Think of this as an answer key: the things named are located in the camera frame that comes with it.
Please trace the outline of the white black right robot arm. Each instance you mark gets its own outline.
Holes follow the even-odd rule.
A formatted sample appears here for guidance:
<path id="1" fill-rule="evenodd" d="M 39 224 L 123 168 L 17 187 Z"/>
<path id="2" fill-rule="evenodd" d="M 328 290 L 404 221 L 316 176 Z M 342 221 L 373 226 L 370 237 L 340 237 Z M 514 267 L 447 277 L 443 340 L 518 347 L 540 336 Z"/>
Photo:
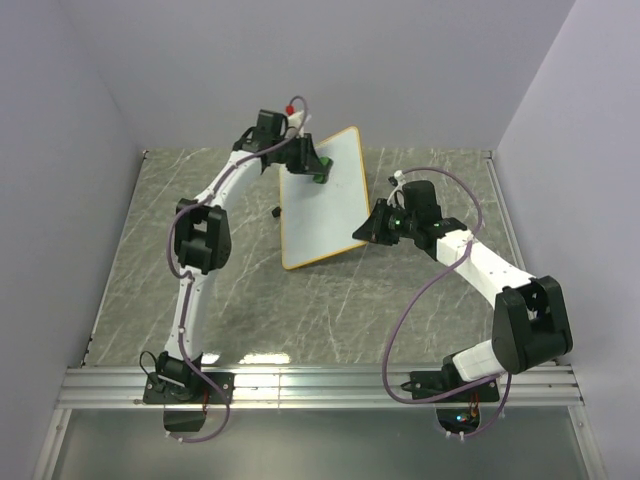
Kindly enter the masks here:
<path id="1" fill-rule="evenodd" d="M 557 280 L 517 268 L 479 242 L 463 222 L 444 217 L 432 182 L 403 185 L 401 198 L 378 199 L 353 238 L 385 246 L 412 240 L 444 265 L 440 278 L 457 273 L 493 310 L 490 339 L 447 356 L 438 379 L 424 383 L 422 393 L 409 403 L 463 400 L 503 374 L 517 375 L 572 351 L 573 336 Z"/>

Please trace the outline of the green whiteboard eraser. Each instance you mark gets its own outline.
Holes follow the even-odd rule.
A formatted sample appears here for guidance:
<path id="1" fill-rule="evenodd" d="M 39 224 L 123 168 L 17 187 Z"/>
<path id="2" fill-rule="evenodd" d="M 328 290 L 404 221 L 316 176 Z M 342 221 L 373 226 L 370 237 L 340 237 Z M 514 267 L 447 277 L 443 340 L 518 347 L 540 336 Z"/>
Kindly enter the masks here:
<path id="1" fill-rule="evenodd" d="M 318 165 L 316 172 L 313 175 L 313 181 L 317 184 L 325 184 L 329 179 L 329 173 L 333 161 L 329 157 L 320 157 L 318 159 Z"/>

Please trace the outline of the yellow framed whiteboard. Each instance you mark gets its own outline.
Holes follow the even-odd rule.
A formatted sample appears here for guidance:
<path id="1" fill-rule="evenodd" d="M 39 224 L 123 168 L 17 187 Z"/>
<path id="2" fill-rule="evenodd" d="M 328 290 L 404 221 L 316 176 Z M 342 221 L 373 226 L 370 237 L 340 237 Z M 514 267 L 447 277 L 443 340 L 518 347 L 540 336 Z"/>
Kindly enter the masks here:
<path id="1" fill-rule="evenodd" d="M 333 161 L 326 183 L 280 169 L 281 262 L 286 270 L 365 245 L 353 238 L 371 213 L 359 129 L 350 126 L 315 150 Z"/>

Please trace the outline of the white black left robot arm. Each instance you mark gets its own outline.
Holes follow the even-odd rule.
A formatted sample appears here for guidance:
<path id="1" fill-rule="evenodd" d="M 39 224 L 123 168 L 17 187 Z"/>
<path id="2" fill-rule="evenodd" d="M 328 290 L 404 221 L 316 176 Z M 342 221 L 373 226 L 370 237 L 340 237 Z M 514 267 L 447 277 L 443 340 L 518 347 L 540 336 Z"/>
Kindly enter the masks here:
<path id="1" fill-rule="evenodd" d="M 150 390 L 167 392 L 178 403 L 230 402 L 229 385 L 202 371 L 200 338 L 208 291 L 232 250 L 229 214 L 273 164 L 294 175 L 327 180 L 332 162 L 315 152 L 312 137 L 304 130 L 308 118 L 306 108 L 292 105 L 282 113 L 260 111 L 212 182 L 194 198 L 178 202 L 166 246 L 170 272 L 179 281 L 177 307 L 164 350 L 154 359 Z"/>

